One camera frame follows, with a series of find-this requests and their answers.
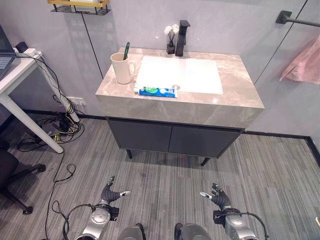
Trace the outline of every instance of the small vase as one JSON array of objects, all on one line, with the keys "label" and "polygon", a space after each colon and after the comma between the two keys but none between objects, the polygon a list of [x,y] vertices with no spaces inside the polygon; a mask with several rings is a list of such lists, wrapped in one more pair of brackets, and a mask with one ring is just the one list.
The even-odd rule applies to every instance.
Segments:
[{"label": "small vase", "polygon": [[170,41],[167,45],[166,45],[166,52],[168,54],[174,54],[175,53],[175,45],[172,41]]}]

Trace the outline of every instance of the office chair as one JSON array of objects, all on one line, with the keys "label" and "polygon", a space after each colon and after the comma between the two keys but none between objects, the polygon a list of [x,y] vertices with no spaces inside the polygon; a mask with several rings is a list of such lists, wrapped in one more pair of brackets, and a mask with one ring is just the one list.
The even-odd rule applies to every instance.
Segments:
[{"label": "office chair", "polygon": [[18,198],[16,198],[9,190],[8,185],[23,178],[24,176],[31,174],[35,170],[44,172],[46,165],[37,164],[29,169],[23,170],[17,174],[14,171],[18,167],[18,160],[7,150],[9,149],[9,143],[0,139],[0,194],[11,200],[19,208],[23,210],[22,214],[28,215],[33,212],[32,206],[24,205]]}]

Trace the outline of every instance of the toothpaste tube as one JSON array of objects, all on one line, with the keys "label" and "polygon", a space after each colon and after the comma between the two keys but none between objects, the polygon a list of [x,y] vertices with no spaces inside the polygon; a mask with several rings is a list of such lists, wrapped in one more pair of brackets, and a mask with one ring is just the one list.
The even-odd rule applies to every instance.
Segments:
[{"label": "toothpaste tube", "polygon": [[143,96],[156,96],[156,97],[167,97],[167,98],[177,98],[178,91],[172,88],[158,88],[158,87],[142,87],[135,92]]}]

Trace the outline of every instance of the white flower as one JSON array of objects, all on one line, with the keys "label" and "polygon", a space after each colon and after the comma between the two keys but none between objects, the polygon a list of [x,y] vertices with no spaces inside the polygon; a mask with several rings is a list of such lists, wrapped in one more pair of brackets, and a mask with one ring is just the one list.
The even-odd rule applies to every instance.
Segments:
[{"label": "white flower", "polygon": [[164,29],[164,34],[168,35],[172,30],[172,26],[166,26]]},{"label": "white flower", "polygon": [[177,34],[179,32],[179,25],[178,24],[173,24],[172,25],[172,30],[174,34]]}]

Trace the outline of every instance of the marble countertop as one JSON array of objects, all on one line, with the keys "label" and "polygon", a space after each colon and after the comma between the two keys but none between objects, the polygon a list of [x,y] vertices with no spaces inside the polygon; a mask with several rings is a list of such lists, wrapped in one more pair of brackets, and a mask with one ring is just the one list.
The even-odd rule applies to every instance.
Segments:
[{"label": "marble countertop", "polygon": [[179,58],[165,50],[130,48],[135,74],[128,84],[118,84],[111,65],[96,91],[101,110],[108,117],[247,128],[264,105],[239,55],[184,52],[182,58],[216,61],[223,94],[179,92],[178,98],[140,96],[134,86],[143,56]]},{"label": "marble countertop", "polygon": [[208,94],[197,92],[179,92],[178,98],[140,96],[134,93],[134,86],[143,56],[160,56],[165,58],[180,58],[174,54],[168,55],[165,50],[130,48],[128,58],[136,67],[135,74],[129,84],[121,85],[116,81],[114,68],[111,65],[105,75],[96,95],[125,97],[135,99],[150,99],[156,101],[170,101],[183,103],[197,103],[210,105],[239,106],[264,108],[264,105],[253,85],[244,63],[239,55],[184,52],[181,58],[215,60],[219,71],[223,94]]}]

